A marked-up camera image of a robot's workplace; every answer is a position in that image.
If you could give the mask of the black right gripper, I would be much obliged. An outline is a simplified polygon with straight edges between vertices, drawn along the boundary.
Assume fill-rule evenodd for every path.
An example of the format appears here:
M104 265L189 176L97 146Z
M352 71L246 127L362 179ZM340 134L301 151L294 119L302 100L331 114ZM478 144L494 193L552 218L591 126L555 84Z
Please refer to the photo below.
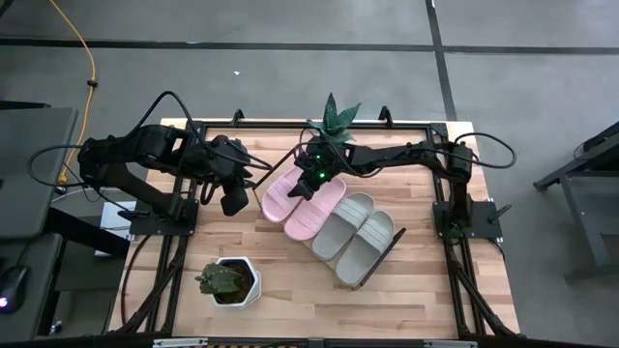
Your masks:
M301 141L294 163L302 173L287 196L311 200L320 190L320 185L330 182L341 172L345 155L346 148L342 144L320 137Z

